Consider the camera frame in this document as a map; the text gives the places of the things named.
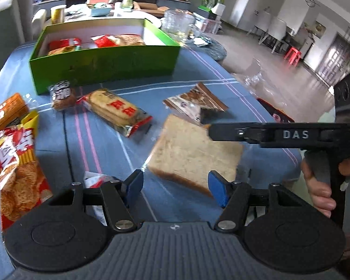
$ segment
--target packaged pastry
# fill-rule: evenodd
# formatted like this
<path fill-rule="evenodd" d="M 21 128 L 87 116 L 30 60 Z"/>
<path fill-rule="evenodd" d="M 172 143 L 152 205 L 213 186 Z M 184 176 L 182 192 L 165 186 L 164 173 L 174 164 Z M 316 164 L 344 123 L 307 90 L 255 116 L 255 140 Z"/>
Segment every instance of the packaged pastry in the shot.
<path fill-rule="evenodd" d="M 55 50 L 57 48 L 62 48 L 66 46 L 80 46 L 82 40 L 79 38 L 63 39 L 49 42 L 49 51 Z"/>
<path fill-rule="evenodd" d="M 35 156 L 39 115 L 32 111 L 23 124 L 0 131 L 0 212 L 5 230 L 52 196 Z"/>
<path fill-rule="evenodd" d="M 54 50 L 50 51 L 48 53 L 48 55 L 51 56 L 51 55 L 58 55 L 58 54 L 63 54 L 63 53 L 69 53 L 71 51 L 80 50 L 80 49 L 81 49 L 80 46 L 66 46 L 66 47 L 61 47 L 61 48 L 54 49 Z"/>
<path fill-rule="evenodd" d="M 0 104 L 0 131 L 5 127 L 21 123 L 21 119 L 29 113 L 29 108 L 21 95 L 15 93 Z"/>
<path fill-rule="evenodd" d="M 75 89 L 70 86 L 69 81 L 61 81 L 49 87 L 51 95 L 52 107 L 55 110 L 64 110 L 72 107 L 77 102 Z"/>
<path fill-rule="evenodd" d="M 78 100 L 104 118 L 115 130 L 129 137 L 150 122 L 152 116 L 107 89 L 98 89 Z"/>
<path fill-rule="evenodd" d="M 114 46 L 142 46 L 145 42 L 140 35 L 102 35 L 91 38 L 98 48 Z"/>
<path fill-rule="evenodd" d="M 228 106 L 201 82 L 197 83 L 189 92 L 169 97 L 163 100 L 163 103 L 176 111 L 180 117 L 185 116 L 195 124 L 200 124 L 205 117 L 211 116 L 215 112 L 228 110 Z"/>

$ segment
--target human hand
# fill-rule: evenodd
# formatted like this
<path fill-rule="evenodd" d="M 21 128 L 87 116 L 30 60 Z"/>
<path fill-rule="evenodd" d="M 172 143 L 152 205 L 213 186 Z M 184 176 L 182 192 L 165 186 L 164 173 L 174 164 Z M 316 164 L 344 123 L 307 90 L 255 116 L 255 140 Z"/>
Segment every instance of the human hand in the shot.
<path fill-rule="evenodd" d="M 331 187 L 316 180 L 305 159 L 302 161 L 301 170 L 314 207 L 329 218 L 331 211 L 336 207 L 336 202 L 331 198 Z M 339 171 L 343 176 L 350 176 L 350 158 L 339 164 Z M 346 235 L 344 258 L 347 257 L 350 257 L 350 234 Z"/>

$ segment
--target pink stripe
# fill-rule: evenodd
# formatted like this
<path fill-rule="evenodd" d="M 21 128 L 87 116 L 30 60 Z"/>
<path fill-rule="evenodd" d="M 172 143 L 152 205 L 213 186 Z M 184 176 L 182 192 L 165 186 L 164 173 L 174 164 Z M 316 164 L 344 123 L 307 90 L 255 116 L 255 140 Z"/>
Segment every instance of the pink stripe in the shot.
<path fill-rule="evenodd" d="M 80 152 L 82 153 L 82 159 L 83 159 L 83 163 L 84 163 L 84 169 L 85 171 L 90 171 L 90 169 L 88 168 L 88 162 L 87 162 L 87 156 L 85 154 L 85 150 L 84 150 L 84 146 L 83 146 L 83 141 L 82 141 L 82 133 L 81 133 L 81 127 L 79 125 L 79 118 L 78 118 L 78 114 L 77 114 L 77 109 L 74 107 L 74 111 L 75 111 L 75 127 L 77 128 L 77 135 L 78 135 L 78 141 L 79 141 L 79 148 L 80 148 Z"/>
<path fill-rule="evenodd" d="M 83 96 L 83 93 L 82 93 L 83 90 L 82 90 L 81 86 L 79 87 L 79 90 L 80 90 L 80 95 Z M 93 142 L 93 138 L 92 138 L 92 134 L 91 134 L 90 123 L 88 121 L 88 117 L 87 117 L 87 113 L 86 113 L 87 110 L 85 109 L 84 106 L 82 106 L 82 109 L 83 109 L 84 123 L 85 123 L 85 127 L 87 129 L 88 141 L 90 142 L 90 146 L 91 146 L 91 150 L 92 150 L 93 160 L 95 161 L 97 172 L 102 174 L 103 172 L 102 172 L 101 167 L 100 167 L 100 162 L 98 160 L 95 144 Z"/>
<path fill-rule="evenodd" d="M 237 95 L 236 94 L 236 92 L 238 93 L 238 94 L 240 94 L 240 96 L 238 96 L 240 99 L 241 99 L 241 101 L 252 111 L 252 113 L 256 116 L 256 118 L 260 121 L 260 122 L 265 122 L 265 120 L 264 120 L 264 118 L 263 118 L 263 116 L 256 110 L 256 108 L 249 102 L 249 101 L 247 101 L 247 99 L 246 98 L 244 98 L 244 96 L 233 86 L 233 85 L 231 85 L 230 83 L 229 83 L 229 81 L 226 79 L 226 78 L 224 78 L 222 75 L 221 75 L 221 73 L 220 72 L 218 72 L 215 68 L 213 68 L 209 63 L 207 63 L 197 52 L 195 52 L 195 51 L 193 51 L 193 50 L 191 50 L 190 49 L 190 51 L 191 51 L 191 53 L 198 59 L 198 60 L 200 60 L 204 65 L 206 65 L 206 67 L 207 68 L 209 68 L 219 79 L 221 79 L 224 83 L 225 83 L 225 85 L 235 94 L 235 95 Z M 257 114 L 260 116 L 260 118 L 257 116 L 257 114 L 248 106 L 248 104 L 257 112 Z M 287 149 L 287 148 L 282 148 L 282 150 L 288 155 L 288 157 L 290 157 L 290 159 L 292 160 L 292 162 L 294 163 L 294 165 L 298 165 L 298 160 L 297 160 L 297 158 L 296 158 L 296 156 L 289 150 L 289 149 Z"/>

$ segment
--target blue tablecloth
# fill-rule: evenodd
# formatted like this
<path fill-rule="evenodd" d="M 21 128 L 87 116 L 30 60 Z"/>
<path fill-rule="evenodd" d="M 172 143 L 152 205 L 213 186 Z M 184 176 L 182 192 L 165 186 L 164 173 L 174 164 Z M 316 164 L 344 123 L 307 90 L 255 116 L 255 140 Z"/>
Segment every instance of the blue tablecloth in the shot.
<path fill-rule="evenodd" d="M 79 95 L 105 87 L 153 115 L 153 126 L 141 141 L 127 139 L 83 107 L 64 112 L 51 109 L 48 95 L 36 96 L 29 68 L 33 44 L 13 51 L 0 72 L 0 103 L 15 92 L 29 93 L 39 103 L 36 155 L 53 192 L 72 181 L 82 181 L 85 171 L 125 179 L 141 168 L 161 131 L 169 110 L 162 100 L 188 91 L 198 81 L 227 106 L 220 122 L 271 122 L 266 110 L 220 65 L 205 54 L 182 49 L 172 76 L 105 82 L 79 87 Z M 301 156 L 298 150 L 252 146 L 242 161 L 255 171 L 253 187 L 296 179 Z M 198 221 L 214 223 L 221 213 L 216 202 L 179 184 L 145 173 L 143 195 L 131 213 L 137 220 Z M 0 279 L 13 270 L 0 233 Z"/>

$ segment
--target glass cup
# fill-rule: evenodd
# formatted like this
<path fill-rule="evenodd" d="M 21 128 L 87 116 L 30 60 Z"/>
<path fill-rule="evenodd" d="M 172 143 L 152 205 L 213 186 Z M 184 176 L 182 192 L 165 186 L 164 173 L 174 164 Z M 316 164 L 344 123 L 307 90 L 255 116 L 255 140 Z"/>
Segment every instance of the glass cup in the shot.
<path fill-rule="evenodd" d="M 163 15 L 162 30 L 179 44 L 187 44 L 197 38 L 200 30 L 194 25 L 194 16 L 167 10 Z"/>

